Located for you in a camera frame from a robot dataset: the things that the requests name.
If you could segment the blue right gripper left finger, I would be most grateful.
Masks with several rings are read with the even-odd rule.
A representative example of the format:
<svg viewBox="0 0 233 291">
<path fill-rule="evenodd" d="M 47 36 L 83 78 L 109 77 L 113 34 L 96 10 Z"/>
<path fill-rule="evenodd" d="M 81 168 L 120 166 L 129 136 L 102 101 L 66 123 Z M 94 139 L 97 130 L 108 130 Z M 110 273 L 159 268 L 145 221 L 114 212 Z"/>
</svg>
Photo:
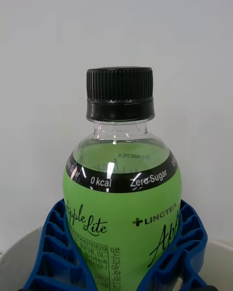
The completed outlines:
<svg viewBox="0 0 233 291">
<path fill-rule="evenodd" d="M 64 200 L 57 202 L 42 227 L 26 291 L 96 291 L 95 281 L 71 238 Z"/>
</svg>

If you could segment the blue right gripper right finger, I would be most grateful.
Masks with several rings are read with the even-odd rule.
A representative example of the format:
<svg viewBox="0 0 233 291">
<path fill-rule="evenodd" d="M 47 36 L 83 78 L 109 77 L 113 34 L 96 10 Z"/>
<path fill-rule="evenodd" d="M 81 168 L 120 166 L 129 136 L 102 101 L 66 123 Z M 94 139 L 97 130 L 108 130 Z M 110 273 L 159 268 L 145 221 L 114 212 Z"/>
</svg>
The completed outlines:
<svg viewBox="0 0 233 291">
<path fill-rule="evenodd" d="M 185 201 L 180 206 L 180 226 L 173 242 L 143 278 L 144 291 L 171 291 L 182 279 L 181 291 L 207 284 L 199 276 L 208 241 L 196 211 Z"/>
</svg>

